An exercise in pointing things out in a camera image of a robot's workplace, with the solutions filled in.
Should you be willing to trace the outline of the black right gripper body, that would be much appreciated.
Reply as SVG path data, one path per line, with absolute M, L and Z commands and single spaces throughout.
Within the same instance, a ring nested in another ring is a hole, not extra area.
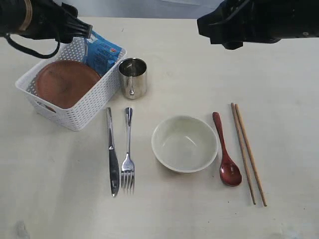
M 245 42 L 274 44 L 282 39 L 319 36 L 317 0 L 224 0 L 197 19 L 211 44 L 235 50 Z

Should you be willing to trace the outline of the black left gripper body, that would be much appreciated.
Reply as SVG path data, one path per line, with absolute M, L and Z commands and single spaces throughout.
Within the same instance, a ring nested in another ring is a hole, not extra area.
M 32 21 L 29 38 L 55 39 L 70 43 L 73 37 L 90 38 L 93 26 L 78 18 L 76 7 L 53 0 L 32 0 Z

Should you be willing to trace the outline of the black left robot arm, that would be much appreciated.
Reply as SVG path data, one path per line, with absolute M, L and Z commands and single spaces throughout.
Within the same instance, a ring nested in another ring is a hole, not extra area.
M 2 0 L 0 35 L 16 34 L 33 40 L 90 38 L 93 26 L 78 18 L 76 7 L 60 0 Z

